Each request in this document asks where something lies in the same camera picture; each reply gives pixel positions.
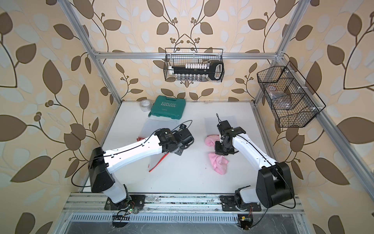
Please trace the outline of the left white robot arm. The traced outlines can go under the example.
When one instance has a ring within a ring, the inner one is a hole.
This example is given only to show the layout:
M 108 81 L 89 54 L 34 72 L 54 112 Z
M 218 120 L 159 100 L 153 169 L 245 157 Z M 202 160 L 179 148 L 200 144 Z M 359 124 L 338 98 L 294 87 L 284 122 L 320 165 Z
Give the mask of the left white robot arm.
M 157 129 L 149 137 L 121 148 L 106 151 L 95 148 L 88 163 L 91 192 L 104 193 L 114 204 L 129 201 L 126 185 L 115 177 L 117 170 L 161 153 L 182 155 L 193 143 L 191 132 L 182 125 L 179 130 Z

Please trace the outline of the clear mesh document bag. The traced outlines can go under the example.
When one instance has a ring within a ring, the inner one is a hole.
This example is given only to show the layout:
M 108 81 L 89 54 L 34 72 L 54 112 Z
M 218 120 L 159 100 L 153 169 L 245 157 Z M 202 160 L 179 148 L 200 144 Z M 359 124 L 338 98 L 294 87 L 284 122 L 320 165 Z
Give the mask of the clear mesh document bag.
M 158 155 L 150 156 L 150 162 L 148 165 L 149 172 L 154 170 L 154 168 L 156 168 L 167 155 L 168 153 L 160 153 Z

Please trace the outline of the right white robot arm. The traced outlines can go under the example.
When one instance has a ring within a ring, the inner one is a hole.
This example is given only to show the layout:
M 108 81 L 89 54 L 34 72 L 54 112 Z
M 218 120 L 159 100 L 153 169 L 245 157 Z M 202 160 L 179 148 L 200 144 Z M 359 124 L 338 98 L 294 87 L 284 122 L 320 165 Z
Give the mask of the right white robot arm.
M 241 127 L 233 128 L 224 121 L 217 125 L 220 140 L 215 142 L 215 153 L 220 156 L 241 153 L 257 170 L 255 186 L 245 186 L 235 191 L 239 209 L 250 203 L 260 203 L 266 208 L 282 205 L 295 198 L 290 168 L 268 156 L 249 138 Z

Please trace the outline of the pink wiping cloth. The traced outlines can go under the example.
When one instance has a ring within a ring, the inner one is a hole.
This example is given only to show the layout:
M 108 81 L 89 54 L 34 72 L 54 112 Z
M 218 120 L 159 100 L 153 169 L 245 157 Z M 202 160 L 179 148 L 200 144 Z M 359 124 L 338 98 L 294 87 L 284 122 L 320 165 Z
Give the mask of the pink wiping cloth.
M 210 135 L 205 138 L 205 145 L 214 149 L 215 143 L 219 141 L 218 135 Z M 228 160 L 224 156 L 217 155 L 216 153 L 208 154 L 211 166 L 215 172 L 224 175 L 227 172 Z

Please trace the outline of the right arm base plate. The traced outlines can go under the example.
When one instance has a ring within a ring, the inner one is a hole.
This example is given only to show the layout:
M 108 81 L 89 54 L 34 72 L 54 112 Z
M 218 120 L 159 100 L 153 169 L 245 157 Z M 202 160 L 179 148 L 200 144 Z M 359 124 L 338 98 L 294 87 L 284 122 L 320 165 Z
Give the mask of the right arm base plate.
M 220 195 L 219 196 L 222 210 L 224 212 L 253 212 L 262 211 L 260 203 L 245 203 L 238 195 Z

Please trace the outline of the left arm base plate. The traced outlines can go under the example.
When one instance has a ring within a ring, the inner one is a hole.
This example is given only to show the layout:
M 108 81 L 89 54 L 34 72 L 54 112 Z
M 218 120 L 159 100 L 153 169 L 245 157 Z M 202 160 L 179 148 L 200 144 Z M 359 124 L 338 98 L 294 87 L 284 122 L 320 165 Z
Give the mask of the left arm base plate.
M 141 211 L 145 205 L 145 195 L 128 195 L 126 199 L 119 203 L 113 203 L 110 198 L 105 203 L 104 210 L 119 211 L 119 210 L 136 210 Z

